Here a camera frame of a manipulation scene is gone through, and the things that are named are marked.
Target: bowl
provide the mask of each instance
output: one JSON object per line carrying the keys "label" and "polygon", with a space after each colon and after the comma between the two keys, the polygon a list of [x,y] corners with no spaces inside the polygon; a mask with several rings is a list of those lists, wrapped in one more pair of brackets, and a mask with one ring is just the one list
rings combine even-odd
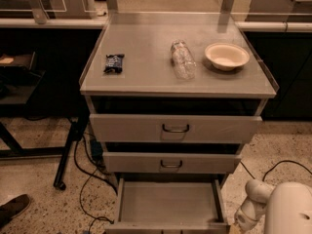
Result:
{"label": "bowl", "polygon": [[205,56],[215,68],[223,71],[231,71],[250,60],[250,55],[246,50],[230,43],[211,44],[206,48]]}

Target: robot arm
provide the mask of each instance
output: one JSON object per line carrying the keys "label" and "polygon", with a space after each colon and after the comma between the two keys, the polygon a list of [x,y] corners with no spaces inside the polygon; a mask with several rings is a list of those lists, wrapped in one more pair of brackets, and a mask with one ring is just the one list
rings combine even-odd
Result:
{"label": "robot arm", "polygon": [[311,234],[312,188],[285,182],[275,189],[253,179],[246,184],[247,198],[235,213],[230,234],[253,229],[265,214],[264,234]]}

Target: clear plastic bottle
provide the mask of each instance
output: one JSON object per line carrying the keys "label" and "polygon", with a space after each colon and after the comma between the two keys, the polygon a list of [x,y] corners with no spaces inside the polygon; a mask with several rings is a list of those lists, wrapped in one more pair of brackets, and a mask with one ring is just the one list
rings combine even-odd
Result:
{"label": "clear plastic bottle", "polygon": [[175,62],[175,76],[178,79],[195,78],[196,62],[183,40],[175,40],[172,44],[172,57]]}

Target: person's foot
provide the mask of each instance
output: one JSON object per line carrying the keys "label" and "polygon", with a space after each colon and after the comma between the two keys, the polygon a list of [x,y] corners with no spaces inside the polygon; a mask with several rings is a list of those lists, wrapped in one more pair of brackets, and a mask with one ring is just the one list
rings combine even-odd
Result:
{"label": "person's foot", "polygon": [[30,204],[30,198],[27,194],[22,194],[5,205],[0,206],[0,227],[8,223],[14,217],[20,215]]}

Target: speckled floor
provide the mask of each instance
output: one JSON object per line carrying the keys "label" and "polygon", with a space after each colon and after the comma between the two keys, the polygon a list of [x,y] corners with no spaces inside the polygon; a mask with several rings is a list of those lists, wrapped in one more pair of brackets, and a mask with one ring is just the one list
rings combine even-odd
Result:
{"label": "speckled floor", "polygon": [[[69,123],[66,119],[45,119],[29,122],[21,118],[1,118],[8,130],[23,147],[56,146],[65,142]],[[88,130],[85,133],[89,150]],[[312,169],[312,123],[311,122],[263,122],[252,141],[245,145],[243,162],[250,172],[259,179],[273,165],[281,160],[294,160]],[[1,149],[6,146],[0,143]],[[0,161],[0,204],[4,204],[15,196],[27,193],[32,198],[29,208],[13,219],[1,234],[71,234],[84,233],[90,228],[93,219],[86,215],[80,206],[80,194],[85,210],[94,216],[107,216],[114,219],[116,195],[104,182],[91,178],[82,193],[83,185],[89,178],[80,172],[74,164],[74,147],[70,151],[64,182],[64,191],[53,187],[55,174],[59,165],[59,157],[1,160]],[[85,153],[83,141],[78,144],[77,161],[90,173],[95,171]],[[229,223],[233,215],[244,201],[245,183],[250,179],[242,165],[230,175],[221,192]],[[284,181],[297,181],[312,186],[311,175],[296,164],[280,164],[266,181],[277,185]],[[264,217],[250,233],[263,233]],[[94,222],[92,233],[103,233],[105,221]]]}

